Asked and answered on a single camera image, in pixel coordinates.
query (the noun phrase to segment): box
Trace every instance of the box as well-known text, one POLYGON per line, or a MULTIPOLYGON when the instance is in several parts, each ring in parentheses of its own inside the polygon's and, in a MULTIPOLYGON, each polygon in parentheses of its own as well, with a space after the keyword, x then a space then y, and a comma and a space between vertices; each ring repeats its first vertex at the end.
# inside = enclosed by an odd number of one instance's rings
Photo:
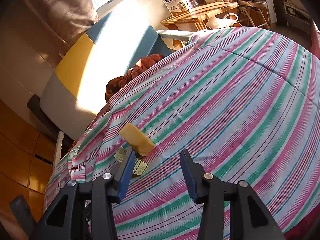
POLYGON ((177 16, 188 11, 183 0, 163 0, 163 2, 173 16, 177 16))

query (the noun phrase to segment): brown cloth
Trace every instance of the brown cloth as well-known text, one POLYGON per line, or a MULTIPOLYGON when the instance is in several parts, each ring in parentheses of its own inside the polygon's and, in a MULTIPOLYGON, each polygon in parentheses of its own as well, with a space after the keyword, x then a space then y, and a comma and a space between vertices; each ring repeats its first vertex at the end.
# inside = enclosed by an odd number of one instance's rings
POLYGON ((106 103, 109 99, 128 84, 132 79, 139 76, 141 73, 145 72, 148 68, 152 67, 154 64, 159 62, 161 59, 165 58, 161 54, 152 54, 151 56, 139 59, 139 61, 134 65, 132 69, 129 69, 128 73, 124 76, 114 78, 110 80, 106 87, 106 103))

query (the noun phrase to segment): red fabric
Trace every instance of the red fabric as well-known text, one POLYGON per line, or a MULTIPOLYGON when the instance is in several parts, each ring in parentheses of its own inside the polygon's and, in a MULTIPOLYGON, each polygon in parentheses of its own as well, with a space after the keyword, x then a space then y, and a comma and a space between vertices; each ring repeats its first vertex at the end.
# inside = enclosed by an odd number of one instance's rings
POLYGON ((308 215, 306 215, 295 227, 284 234, 287 240, 300 240, 311 227, 313 221, 320 215, 320 204, 318 204, 308 215))
POLYGON ((145 72, 148 68, 152 67, 154 64, 156 64, 163 58, 165 58, 164 55, 152 54, 151 56, 139 59, 139 61, 134 65, 134 67, 131 70, 128 71, 126 75, 110 80, 106 87, 106 103, 116 92, 120 90, 120 88, 124 87, 132 79, 136 78, 141 73, 145 72))

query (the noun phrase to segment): pink and green striped fabric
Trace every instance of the pink and green striped fabric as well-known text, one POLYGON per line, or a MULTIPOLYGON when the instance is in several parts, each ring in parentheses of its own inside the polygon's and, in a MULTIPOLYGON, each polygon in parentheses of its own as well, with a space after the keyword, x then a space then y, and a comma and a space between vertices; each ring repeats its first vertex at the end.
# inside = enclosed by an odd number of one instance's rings
MULTIPOLYGON (((202 205, 188 195, 182 149, 223 181, 247 180, 287 231, 320 202, 319 100, 320 61, 290 39, 253 27, 197 32, 110 99, 52 174, 44 208, 68 180, 109 171, 129 148, 118 132, 130 122, 156 148, 113 206, 119 239, 196 239, 202 205)), ((229 225, 225 202, 225 239, 229 225)))

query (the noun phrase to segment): blue gripper pad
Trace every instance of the blue gripper pad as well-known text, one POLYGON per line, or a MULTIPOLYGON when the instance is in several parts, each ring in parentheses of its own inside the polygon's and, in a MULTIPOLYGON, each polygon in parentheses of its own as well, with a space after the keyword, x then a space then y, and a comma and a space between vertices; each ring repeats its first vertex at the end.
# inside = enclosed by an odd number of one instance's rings
POLYGON ((182 169, 184 180, 187 185, 189 195, 193 199, 193 201, 196 202, 199 198, 197 191, 196 191, 196 180, 194 179, 194 177, 192 175, 192 171, 189 166, 187 157, 185 156, 183 151, 180 153, 180 166, 182 169))
POLYGON ((119 203, 127 194, 127 190, 129 187, 130 179, 132 177, 132 172, 135 164, 136 164, 136 154, 134 151, 131 151, 130 157, 127 161, 127 164, 123 170, 121 179, 119 181, 119 193, 118 193, 119 203))

